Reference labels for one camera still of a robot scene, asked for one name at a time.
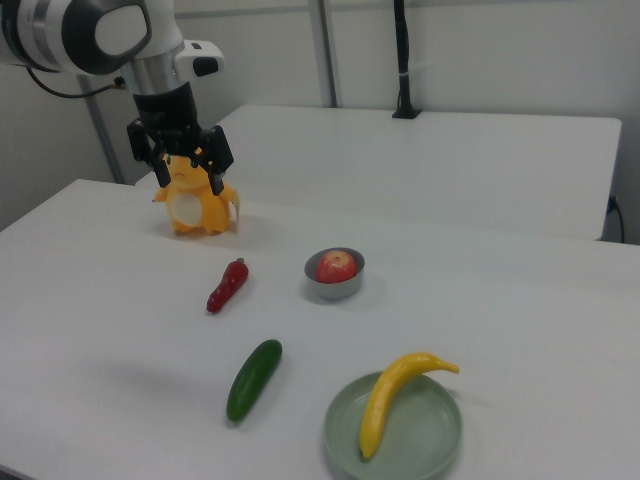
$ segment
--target red chili pepper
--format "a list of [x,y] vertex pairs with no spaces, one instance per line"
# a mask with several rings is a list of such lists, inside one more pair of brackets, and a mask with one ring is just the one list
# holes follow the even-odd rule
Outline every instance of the red chili pepper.
[[239,258],[231,262],[222,275],[220,285],[209,295],[207,301],[207,311],[210,313],[218,313],[222,310],[225,303],[240,289],[247,281],[249,276],[249,268],[244,264],[244,259]]

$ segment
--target black pole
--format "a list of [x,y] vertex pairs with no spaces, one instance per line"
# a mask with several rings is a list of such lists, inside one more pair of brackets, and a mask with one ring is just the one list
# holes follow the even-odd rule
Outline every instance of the black pole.
[[404,0],[393,0],[393,10],[396,18],[396,44],[398,46],[398,75],[400,80],[400,101],[398,110],[393,118],[414,119],[420,114],[411,105],[411,90],[409,88],[409,30],[404,16]]

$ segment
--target green plate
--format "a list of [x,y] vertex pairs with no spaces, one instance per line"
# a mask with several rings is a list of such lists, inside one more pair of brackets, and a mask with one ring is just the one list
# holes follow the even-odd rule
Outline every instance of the green plate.
[[462,417],[449,392],[424,375],[400,389],[377,452],[369,461],[361,459],[360,422],[380,374],[347,385],[331,402],[324,423],[329,457],[359,480],[425,480],[441,473],[455,458]]

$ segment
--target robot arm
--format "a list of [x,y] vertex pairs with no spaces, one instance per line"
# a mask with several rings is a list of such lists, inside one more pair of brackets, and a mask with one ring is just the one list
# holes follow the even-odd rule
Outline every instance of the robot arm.
[[233,163],[224,131],[203,130],[190,82],[224,68],[214,44],[184,40],[173,0],[0,0],[0,62],[81,75],[122,72],[140,117],[127,128],[134,158],[171,178],[165,153],[204,168],[214,194]]

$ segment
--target white wall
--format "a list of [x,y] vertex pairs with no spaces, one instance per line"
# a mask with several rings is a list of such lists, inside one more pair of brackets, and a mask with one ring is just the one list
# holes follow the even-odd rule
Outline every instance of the white wall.
[[[331,1],[338,100],[344,107],[395,109],[391,3]],[[640,1],[417,3],[427,6],[406,12],[414,105],[621,119],[614,191],[627,240],[640,243]],[[615,219],[608,223],[605,238],[615,237]]]
[[[200,124],[212,127],[245,104],[317,106],[327,104],[321,85],[306,0],[252,2],[178,0],[178,25],[185,38],[215,43],[227,60],[225,71],[193,82]],[[94,86],[111,79],[94,80]],[[130,96],[98,99],[127,183],[149,173],[136,163],[126,126],[137,117]]]
[[[74,76],[45,75],[70,93]],[[84,100],[40,90],[20,67],[0,66],[0,230],[78,178],[112,181]]]

